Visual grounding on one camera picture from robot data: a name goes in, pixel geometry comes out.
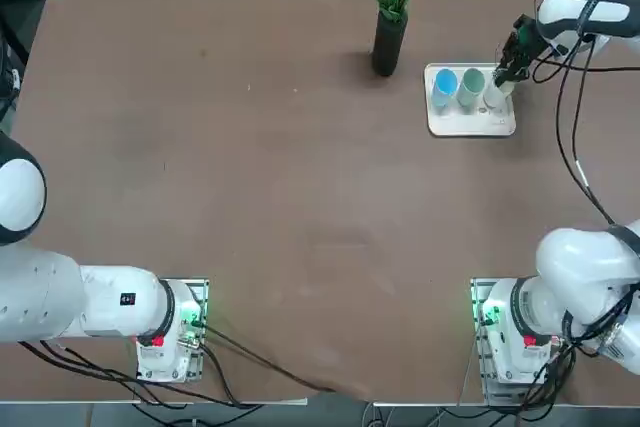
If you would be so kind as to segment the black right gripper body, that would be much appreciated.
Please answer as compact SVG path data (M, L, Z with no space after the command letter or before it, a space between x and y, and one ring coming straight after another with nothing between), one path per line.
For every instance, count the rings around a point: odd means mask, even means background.
M536 21L521 14L513 23L513 30L502 49L503 67L528 67L547 48Z

